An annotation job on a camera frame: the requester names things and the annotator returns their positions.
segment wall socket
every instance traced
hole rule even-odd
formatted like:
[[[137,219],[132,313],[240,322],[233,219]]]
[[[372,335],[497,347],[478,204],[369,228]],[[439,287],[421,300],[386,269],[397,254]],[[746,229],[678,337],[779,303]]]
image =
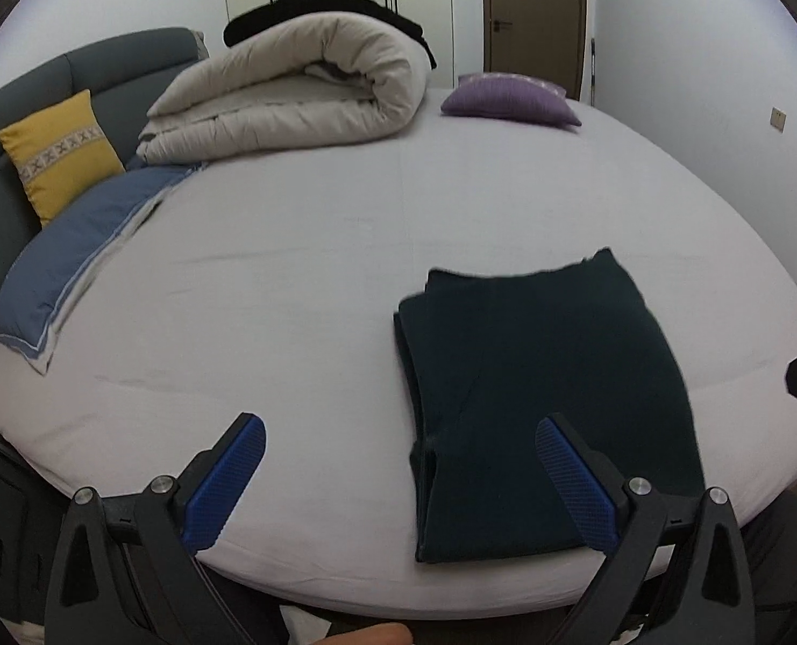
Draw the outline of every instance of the wall socket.
[[[770,118],[770,125],[772,128],[778,128],[778,131],[783,133],[784,126],[787,125],[787,114],[780,109],[773,109],[772,118]]]

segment brown wooden door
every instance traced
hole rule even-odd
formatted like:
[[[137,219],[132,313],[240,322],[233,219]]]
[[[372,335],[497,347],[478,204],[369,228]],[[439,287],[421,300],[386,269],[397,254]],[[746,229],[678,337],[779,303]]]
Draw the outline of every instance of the brown wooden door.
[[[586,0],[486,0],[489,70],[533,75],[580,94]]]

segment silver bolt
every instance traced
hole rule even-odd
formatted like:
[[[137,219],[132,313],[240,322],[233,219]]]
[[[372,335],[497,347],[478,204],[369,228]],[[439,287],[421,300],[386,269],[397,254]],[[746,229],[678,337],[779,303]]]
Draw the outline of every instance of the silver bolt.
[[[155,495],[165,495],[174,484],[175,479],[172,476],[157,476],[151,480],[151,492]]]
[[[636,495],[649,495],[652,491],[650,481],[644,477],[633,477],[628,481],[628,489],[632,490]]]
[[[76,504],[87,504],[92,499],[94,499],[94,491],[91,488],[82,488],[73,495],[73,501]]]
[[[727,500],[730,497],[727,496],[727,493],[720,488],[712,488],[709,490],[709,499],[711,499],[716,504],[727,504]]]

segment mattress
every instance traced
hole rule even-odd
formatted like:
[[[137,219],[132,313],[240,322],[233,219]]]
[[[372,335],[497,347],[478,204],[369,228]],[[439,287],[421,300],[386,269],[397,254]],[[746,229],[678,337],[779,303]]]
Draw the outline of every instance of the mattress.
[[[746,522],[797,481],[797,288],[662,150],[575,104],[579,131],[444,118],[400,135],[218,162],[113,256],[41,376],[0,345],[0,431],[56,488],[137,492],[241,410],[268,449],[200,559],[288,599],[387,618],[575,602],[589,549],[414,561],[410,400],[393,311],[432,267],[561,267],[611,247],[684,373],[707,483]]]

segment dark folded garment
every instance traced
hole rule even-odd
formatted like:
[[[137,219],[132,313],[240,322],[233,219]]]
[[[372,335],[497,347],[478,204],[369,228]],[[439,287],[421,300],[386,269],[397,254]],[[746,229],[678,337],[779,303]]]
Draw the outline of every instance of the dark folded garment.
[[[626,477],[703,491],[677,362],[610,250],[528,276],[432,271],[395,326],[417,425],[418,561],[581,545],[535,456],[536,425],[550,413]]]
[[[429,54],[431,69],[437,67],[437,61],[423,38],[423,27],[393,12],[392,9],[379,5],[374,0],[277,0],[232,19],[222,32],[222,40],[226,46],[231,47],[255,34],[267,31],[271,26],[313,12],[353,12],[379,19],[421,45]]]

